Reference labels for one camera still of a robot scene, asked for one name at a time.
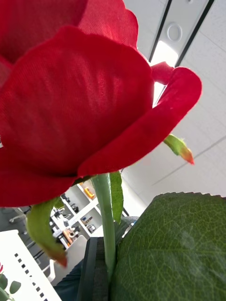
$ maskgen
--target rose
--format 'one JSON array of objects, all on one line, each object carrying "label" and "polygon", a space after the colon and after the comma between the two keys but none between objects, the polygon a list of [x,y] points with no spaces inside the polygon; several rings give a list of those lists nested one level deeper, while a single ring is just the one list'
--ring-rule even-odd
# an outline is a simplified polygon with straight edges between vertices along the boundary
[{"label": "rose", "polygon": [[[137,51],[122,0],[2,0],[0,14],[1,206],[133,164],[199,99],[193,72]],[[152,108],[155,81],[168,85]]]}]

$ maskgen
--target flower stem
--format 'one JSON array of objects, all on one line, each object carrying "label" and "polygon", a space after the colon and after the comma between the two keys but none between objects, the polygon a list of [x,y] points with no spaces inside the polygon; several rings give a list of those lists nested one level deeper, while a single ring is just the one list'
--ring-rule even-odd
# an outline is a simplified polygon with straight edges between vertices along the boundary
[{"label": "flower stem", "polygon": [[110,175],[97,175],[96,177],[92,178],[92,183],[96,191],[103,221],[105,262],[107,266],[108,281],[110,282],[116,265],[116,247],[111,203]]}]

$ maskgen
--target white ceiling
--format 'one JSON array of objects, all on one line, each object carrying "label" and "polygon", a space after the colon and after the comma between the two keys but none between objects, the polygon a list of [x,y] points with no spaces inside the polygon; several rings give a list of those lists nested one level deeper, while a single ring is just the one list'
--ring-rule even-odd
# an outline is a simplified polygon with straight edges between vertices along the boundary
[{"label": "white ceiling", "polygon": [[[125,0],[139,22],[139,50],[149,57],[166,0]],[[195,157],[195,166],[164,144],[123,171],[123,178],[148,205],[168,191],[226,196],[226,0],[215,0],[181,65],[202,79],[199,103],[174,129]]]}]

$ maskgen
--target leaf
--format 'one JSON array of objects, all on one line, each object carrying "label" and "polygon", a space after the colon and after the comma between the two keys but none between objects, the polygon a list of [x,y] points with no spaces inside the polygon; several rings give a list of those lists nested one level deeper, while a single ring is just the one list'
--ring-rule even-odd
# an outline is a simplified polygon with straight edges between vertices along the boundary
[{"label": "leaf", "polygon": [[119,246],[111,301],[226,300],[226,201],[154,198]]},{"label": "leaf", "polygon": [[21,287],[21,283],[20,283],[20,282],[13,281],[13,282],[11,283],[9,292],[10,292],[11,294],[14,294],[14,293],[16,293],[16,292],[20,289],[20,287]]},{"label": "leaf", "polygon": [[0,287],[0,301],[7,301],[9,300],[10,296]]},{"label": "leaf", "polygon": [[122,236],[125,234],[126,229],[131,225],[133,222],[136,222],[138,217],[136,216],[127,216],[121,218],[121,223],[114,222],[114,231],[115,231],[115,244],[116,246],[119,245]]},{"label": "leaf", "polygon": [[182,139],[175,137],[170,134],[163,141],[169,148],[175,153],[177,156],[181,156],[185,161],[190,164],[194,164],[194,159],[192,156],[192,152],[189,148],[187,148],[186,144]]},{"label": "leaf", "polygon": [[110,173],[111,194],[112,194],[112,211],[115,221],[120,223],[121,213],[123,211],[123,193],[121,187],[121,174],[119,171]]},{"label": "leaf", "polygon": [[6,278],[6,276],[4,274],[0,275],[0,287],[5,290],[7,288],[8,285],[8,279]]},{"label": "leaf", "polygon": [[49,225],[50,213],[59,198],[32,206],[27,215],[27,230],[30,237],[45,251],[45,253],[59,264],[66,267],[67,258],[63,246],[56,243]]}]

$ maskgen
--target artificial flower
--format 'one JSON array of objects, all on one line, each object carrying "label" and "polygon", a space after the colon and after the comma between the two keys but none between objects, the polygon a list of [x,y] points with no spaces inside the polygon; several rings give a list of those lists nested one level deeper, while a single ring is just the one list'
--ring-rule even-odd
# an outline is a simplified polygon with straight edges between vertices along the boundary
[{"label": "artificial flower", "polygon": [[[200,97],[191,70],[150,67],[122,0],[1,0],[0,12],[0,206],[133,164]],[[153,108],[155,81],[167,87]]]}]

